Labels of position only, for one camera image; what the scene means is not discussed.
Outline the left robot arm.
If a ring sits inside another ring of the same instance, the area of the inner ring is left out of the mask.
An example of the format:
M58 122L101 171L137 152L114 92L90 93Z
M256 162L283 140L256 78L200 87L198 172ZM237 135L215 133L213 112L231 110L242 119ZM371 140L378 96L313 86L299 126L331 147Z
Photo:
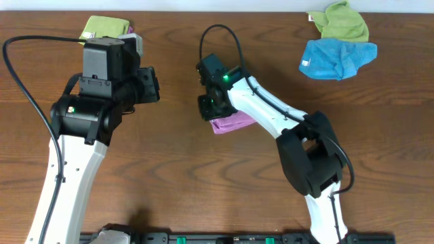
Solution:
M114 130L134 105L157 102L153 67L73 75L52 105L45 182L27 243L78 243L92 184Z

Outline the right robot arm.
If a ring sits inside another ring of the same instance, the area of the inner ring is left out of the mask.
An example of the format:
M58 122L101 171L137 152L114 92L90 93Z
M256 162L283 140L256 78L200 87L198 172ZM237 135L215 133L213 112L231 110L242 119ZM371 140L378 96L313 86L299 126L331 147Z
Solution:
M264 89L240 67L196 66L206 93L199 96L202 117L209 121L241 111L274 137L283 172L305 197L311 234L318 243L340 243L348 229L338 192L346 157L327 117L293 108Z

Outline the pink microfiber cloth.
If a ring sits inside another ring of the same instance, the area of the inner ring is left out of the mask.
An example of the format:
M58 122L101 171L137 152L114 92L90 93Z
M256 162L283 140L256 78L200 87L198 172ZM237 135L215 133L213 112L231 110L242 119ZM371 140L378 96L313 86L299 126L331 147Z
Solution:
M229 117L212 119L210 121L215 134L225 134L237 129L242 129L254 124L256 121L251 116L238 111Z

